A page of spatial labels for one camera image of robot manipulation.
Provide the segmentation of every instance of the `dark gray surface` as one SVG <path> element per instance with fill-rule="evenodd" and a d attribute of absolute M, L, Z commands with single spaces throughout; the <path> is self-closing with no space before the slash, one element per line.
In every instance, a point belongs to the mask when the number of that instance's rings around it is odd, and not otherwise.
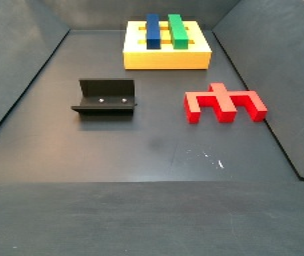
<path fill-rule="evenodd" d="M 304 183 L 2 184 L 0 255 L 302 256 Z"/>
<path fill-rule="evenodd" d="M 186 91 L 243 84 L 211 32 L 211 68 L 125 71 L 120 31 L 72 31 L 0 129 L 0 182 L 295 181 L 264 123 L 239 108 L 232 124 L 203 109 L 187 123 Z M 84 117 L 79 79 L 133 78 L 133 118 Z"/>
<path fill-rule="evenodd" d="M 39 1 L 0 0 L 0 121 L 67 32 Z"/>
<path fill-rule="evenodd" d="M 128 20 L 145 20 L 148 13 L 179 13 L 212 29 L 240 0 L 41 0 L 72 29 L 125 29 Z"/>
<path fill-rule="evenodd" d="M 304 1 L 243 0 L 214 31 L 304 178 Z"/>

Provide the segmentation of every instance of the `red block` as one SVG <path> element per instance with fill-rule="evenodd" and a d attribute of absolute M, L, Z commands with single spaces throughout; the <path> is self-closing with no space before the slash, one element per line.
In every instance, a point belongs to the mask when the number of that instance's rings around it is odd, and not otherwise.
<path fill-rule="evenodd" d="M 200 107 L 212 107 L 220 123 L 234 122 L 235 106 L 244 106 L 254 122 L 264 120 L 267 108 L 255 91 L 227 91 L 223 83 L 211 83 L 208 92 L 186 92 L 184 108 L 188 122 L 200 120 Z"/>

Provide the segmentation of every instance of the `toy block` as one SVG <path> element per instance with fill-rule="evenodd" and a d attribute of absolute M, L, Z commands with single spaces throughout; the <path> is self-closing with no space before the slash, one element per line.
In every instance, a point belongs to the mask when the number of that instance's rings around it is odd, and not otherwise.
<path fill-rule="evenodd" d="M 129 21 L 123 49 L 125 69 L 208 69 L 211 48 L 196 21 L 184 21 L 187 50 L 173 49 L 168 22 L 160 21 L 161 49 L 147 49 L 147 22 Z"/>
<path fill-rule="evenodd" d="M 147 15 L 147 49 L 160 49 L 160 27 L 159 27 L 159 15 Z"/>
<path fill-rule="evenodd" d="M 188 34 L 179 14 L 168 15 L 169 34 L 173 49 L 188 49 Z"/>
<path fill-rule="evenodd" d="M 212 83 L 208 92 L 186 92 L 184 108 L 188 122 L 200 120 L 200 107 L 212 107 L 220 123 L 234 122 L 235 106 L 244 106 L 254 122 L 266 118 L 267 108 L 255 91 L 227 91 L 223 83 Z"/>
<path fill-rule="evenodd" d="M 135 81 L 132 79 L 80 79 L 83 100 L 72 110 L 80 114 L 132 114 Z"/>

